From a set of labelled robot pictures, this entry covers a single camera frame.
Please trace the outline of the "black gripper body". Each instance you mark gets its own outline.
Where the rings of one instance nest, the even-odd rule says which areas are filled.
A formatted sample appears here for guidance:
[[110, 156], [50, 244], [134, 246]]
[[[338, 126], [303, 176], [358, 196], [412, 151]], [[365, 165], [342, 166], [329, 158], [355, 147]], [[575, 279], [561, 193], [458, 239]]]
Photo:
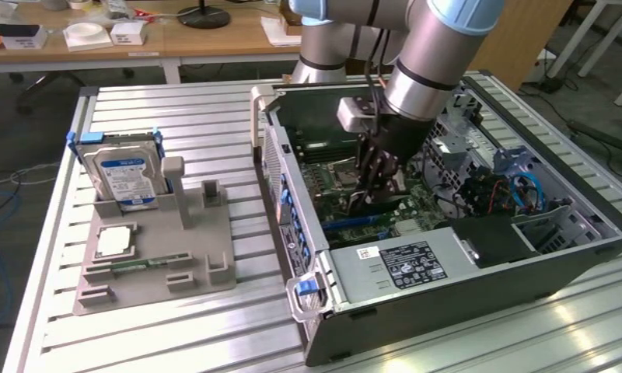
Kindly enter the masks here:
[[414, 120], [398, 114], [382, 115], [378, 119], [374, 143], [397, 164], [406, 164], [420, 152], [434, 125], [436, 119]]

